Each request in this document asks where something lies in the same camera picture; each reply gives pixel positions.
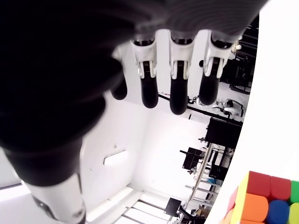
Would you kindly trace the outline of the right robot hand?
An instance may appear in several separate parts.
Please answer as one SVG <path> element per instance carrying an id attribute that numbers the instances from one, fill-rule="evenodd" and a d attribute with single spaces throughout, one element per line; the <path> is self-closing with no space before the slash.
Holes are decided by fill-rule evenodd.
<path id="1" fill-rule="evenodd" d="M 158 102 L 157 42 L 170 32 L 170 108 L 187 108 L 196 34 L 208 31 L 199 98 L 217 97 L 233 44 L 264 0 L 3 0 L 0 3 L 0 145 L 36 205 L 61 224 L 83 224 L 83 137 L 104 93 L 126 97 L 119 45 L 131 42 L 142 102 Z"/>

